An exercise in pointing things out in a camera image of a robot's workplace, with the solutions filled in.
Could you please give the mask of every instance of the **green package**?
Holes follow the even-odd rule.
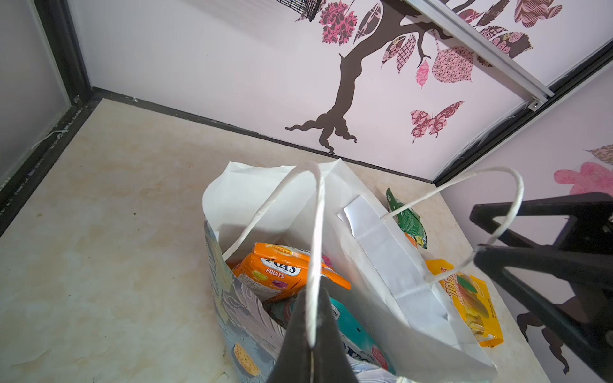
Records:
[[[389,188],[387,188],[386,197],[390,211],[394,211],[397,208],[401,208],[402,206],[404,206],[404,203],[396,200],[396,198],[392,194],[392,191]],[[413,211],[413,209],[411,208],[408,208],[402,213],[394,216],[394,219],[396,220],[398,226],[400,226],[400,229],[404,233],[410,235],[411,238],[413,238],[419,246],[423,247],[424,249],[427,249],[428,238],[425,234],[424,225],[421,224],[419,218],[419,215],[415,213],[415,211]]]

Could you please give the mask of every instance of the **orange fox's fruits package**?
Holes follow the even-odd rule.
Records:
[[[425,261],[434,275],[453,269],[449,262],[437,259]],[[494,347],[504,339],[487,285],[479,278],[463,273],[441,281],[441,286],[453,299],[454,306],[474,334],[481,347]]]
[[[321,274],[351,290],[349,281],[338,275],[327,257],[322,257]],[[287,246],[256,243],[232,272],[261,301],[276,301],[298,294],[307,284],[310,253]]]

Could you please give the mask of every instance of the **white string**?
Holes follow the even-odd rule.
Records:
[[[394,217],[395,215],[401,213],[402,211],[405,211],[406,209],[412,207],[413,205],[422,202],[425,199],[430,198],[431,196],[439,193],[441,190],[448,188],[451,185],[455,185],[459,182],[465,181],[469,178],[472,178],[476,175],[479,175],[481,173],[487,173],[487,172],[504,172],[504,173],[509,173],[511,174],[514,178],[515,178],[515,182],[517,183],[517,191],[515,193],[515,199],[513,200],[513,203],[511,204],[511,207],[509,209],[509,212],[506,214],[504,221],[502,222],[502,224],[500,224],[500,226],[498,226],[498,228],[494,231],[494,233],[492,233],[492,235],[490,236],[490,238],[485,242],[486,245],[492,245],[494,242],[496,242],[496,240],[498,239],[498,237],[500,237],[500,235],[502,233],[505,232],[506,229],[509,228],[509,226],[511,225],[511,223],[513,222],[513,219],[515,219],[515,217],[517,216],[517,212],[519,211],[519,208],[522,205],[522,200],[524,199],[524,180],[522,179],[522,176],[514,169],[511,169],[509,167],[506,166],[494,166],[494,167],[489,167],[486,169],[480,169],[480,170],[476,170],[474,172],[468,172],[465,173],[463,175],[460,175],[458,177],[455,177],[453,180],[439,186],[438,188],[434,189],[433,191],[427,193],[426,195],[424,195],[421,198],[416,199],[413,202],[407,203],[406,205],[397,208],[394,211],[390,211],[388,214],[385,214],[381,219],[387,219],[390,217]],[[432,278],[426,278],[426,282],[428,284],[434,284],[438,281],[441,281],[445,278],[447,278],[450,275],[456,274],[458,271],[460,271],[461,269],[465,268],[466,266],[468,266],[474,259],[474,255],[476,254],[476,248],[473,249],[473,251],[471,252],[471,254],[465,259],[463,260],[459,265],[457,265],[453,270],[449,270],[449,271],[445,271],[444,273],[438,274],[433,276]]]
[[[306,275],[306,297],[305,297],[305,326],[306,326],[306,339],[311,348],[315,347],[315,339],[317,334],[317,305],[319,297],[319,283],[321,279],[321,244],[324,227],[324,201],[325,201],[325,188],[324,177],[321,175],[319,166],[316,162],[309,161],[306,164],[298,165],[294,167],[283,178],[281,183],[275,188],[270,197],[260,206],[260,209],[254,214],[249,224],[245,227],[239,238],[230,246],[226,252],[222,255],[224,260],[227,260],[238,247],[243,243],[247,235],[251,232],[251,229],[259,222],[264,216],[266,211],[277,200],[281,191],[287,186],[294,178],[304,172],[311,172],[315,177],[316,183],[316,207],[315,207],[315,225],[313,227],[313,237],[311,239],[311,259],[309,260],[308,273]]]
[[[48,139],[49,137],[51,137],[51,135],[53,135],[54,133],[66,133],[67,131],[53,131],[49,134],[47,134],[45,136],[45,138],[43,138],[42,140],[38,141],[37,143],[35,143],[34,145],[32,145],[32,147],[30,148],[30,150],[34,149],[38,144],[40,144],[41,142],[43,142],[44,140]]]

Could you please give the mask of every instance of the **gray panel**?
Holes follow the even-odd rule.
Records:
[[[69,107],[31,0],[0,1],[0,181]]]

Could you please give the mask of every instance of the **beige tabletop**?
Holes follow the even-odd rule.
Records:
[[[237,381],[210,291],[202,193],[229,161],[307,160],[333,159],[103,100],[0,237],[0,381]],[[388,187],[404,201],[433,189],[349,166],[382,203]],[[424,257],[469,254],[439,195],[416,211]],[[504,331],[486,350],[495,382],[548,382],[489,287]]]

